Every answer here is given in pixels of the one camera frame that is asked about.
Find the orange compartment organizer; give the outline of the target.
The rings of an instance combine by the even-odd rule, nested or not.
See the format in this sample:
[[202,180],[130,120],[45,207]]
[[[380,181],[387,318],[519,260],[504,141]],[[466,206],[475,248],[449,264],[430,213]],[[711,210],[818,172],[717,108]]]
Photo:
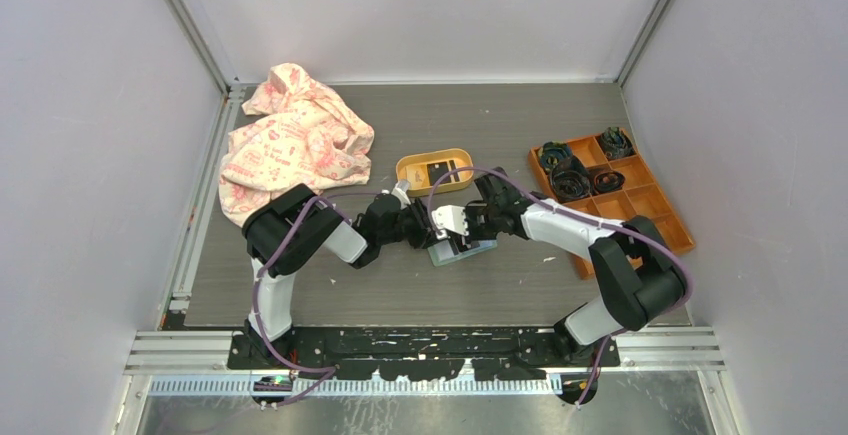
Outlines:
[[[622,130],[632,141],[626,130]],[[581,164],[589,181],[590,173],[597,169],[611,169],[624,174],[626,182],[620,190],[600,195],[592,190],[588,198],[572,202],[558,201],[549,184],[550,172],[542,170],[536,157],[536,150],[544,142],[531,148],[527,154],[529,168],[541,192],[570,209],[596,217],[620,220],[636,215],[647,217],[656,225],[665,244],[675,254],[682,255],[693,250],[694,239],[633,141],[635,153],[632,156],[608,160],[598,143],[601,133],[553,142],[566,143],[571,148],[573,157]]]

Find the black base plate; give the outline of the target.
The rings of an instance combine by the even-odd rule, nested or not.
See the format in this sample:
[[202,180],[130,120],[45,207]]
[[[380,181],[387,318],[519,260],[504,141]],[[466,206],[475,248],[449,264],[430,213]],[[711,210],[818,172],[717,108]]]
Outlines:
[[470,365],[477,381],[541,379],[549,369],[617,367],[614,343],[580,348],[544,327],[295,327],[273,342],[307,378],[451,380]]

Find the yellow oval tray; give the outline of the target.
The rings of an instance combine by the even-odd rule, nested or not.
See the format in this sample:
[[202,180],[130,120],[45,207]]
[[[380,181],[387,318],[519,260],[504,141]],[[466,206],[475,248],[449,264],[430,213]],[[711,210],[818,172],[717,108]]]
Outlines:
[[410,188],[408,190],[409,197],[418,198],[426,196],[432,188],[428,180],[426,165],[443,160],[453,160],[457,168],[473,165],[470,154],[460,148],[407,155],[402,157],[396,164],[396,178],[398,180],[406,179],[410,182]]

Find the green card holder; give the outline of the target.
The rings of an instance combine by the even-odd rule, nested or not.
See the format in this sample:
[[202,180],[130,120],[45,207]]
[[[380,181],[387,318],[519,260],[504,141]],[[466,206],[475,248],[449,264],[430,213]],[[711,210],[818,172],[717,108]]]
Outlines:
[[493,250],[497,247],[496,240],[472,241],[469,242],[469,244],[472,244],[473,248],[456,257],[450,253],[448,239],[439,241],[438,243],[430,246],[427,251],[433,265],[439,267],[458,262],[488,250]]

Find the black credit card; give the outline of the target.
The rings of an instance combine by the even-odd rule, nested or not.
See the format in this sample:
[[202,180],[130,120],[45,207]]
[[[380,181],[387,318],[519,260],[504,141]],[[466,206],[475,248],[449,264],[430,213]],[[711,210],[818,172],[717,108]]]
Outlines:
[[457,166],[453,160],[443,160],[428,163],[426,165],[426,171],[428,180],[431,186],[435,186],[436,182],[448,172],[456,169]]

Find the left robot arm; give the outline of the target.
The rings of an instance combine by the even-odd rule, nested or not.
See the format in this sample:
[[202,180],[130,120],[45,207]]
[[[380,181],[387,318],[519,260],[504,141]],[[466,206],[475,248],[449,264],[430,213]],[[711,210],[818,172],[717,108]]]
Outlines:
[[242,235],[254,270],[246,335],[255,358],[269,368],[290,358],[292,343],[286,335],[293,328],[296,276],[319,250],[360,269],[386,245],[405,242],[426,250],[446,239],[431,226],[426,206],[408,198],[401,185],[376,194],[350,219],[329,199],[299,184],[250,215]]

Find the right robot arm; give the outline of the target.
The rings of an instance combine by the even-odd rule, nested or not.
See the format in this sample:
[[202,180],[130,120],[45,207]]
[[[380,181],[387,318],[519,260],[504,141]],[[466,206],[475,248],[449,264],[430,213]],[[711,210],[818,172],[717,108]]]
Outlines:
[[644,216],[613,220],[567,208],[516,187],[500,169],[474,182],[479,200],[464,208],[466,234],[500,234],[558,247],[588,261],[598,296],[558,321],[555,351],[567,365],[582,364],[594,343],[638,331],[692,294],[691,275]]

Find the dark rolled item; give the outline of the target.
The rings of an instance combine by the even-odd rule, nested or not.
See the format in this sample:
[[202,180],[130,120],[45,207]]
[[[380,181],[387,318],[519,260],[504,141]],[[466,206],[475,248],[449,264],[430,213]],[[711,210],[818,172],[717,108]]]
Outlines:
[[542,170],[549,173],[559,163],[571,159],[573,152],[566,143],[549,141],[536,150],[536,157]]
[[597,169],[590,173],[590,184],[596,195],[620,190],[626,182],[626,176],[611,169]]
[[588,175],[574,157],[563,159],[551,169],[549,184],[560,202],[588,198],[592,192]]
[[598,143],[608,160],[627,158],[635,153],[632,141],[620,127],[607,127]]

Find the pink patterned cloth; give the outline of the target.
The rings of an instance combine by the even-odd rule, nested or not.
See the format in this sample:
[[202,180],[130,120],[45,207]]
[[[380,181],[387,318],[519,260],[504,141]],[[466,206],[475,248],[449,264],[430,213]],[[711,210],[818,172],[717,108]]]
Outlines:
[[374,129],[300,65],[271,67],[242,109],[252,120],[229,133],[218,174],[236,226],[299,184],[321,194],[369,181]]

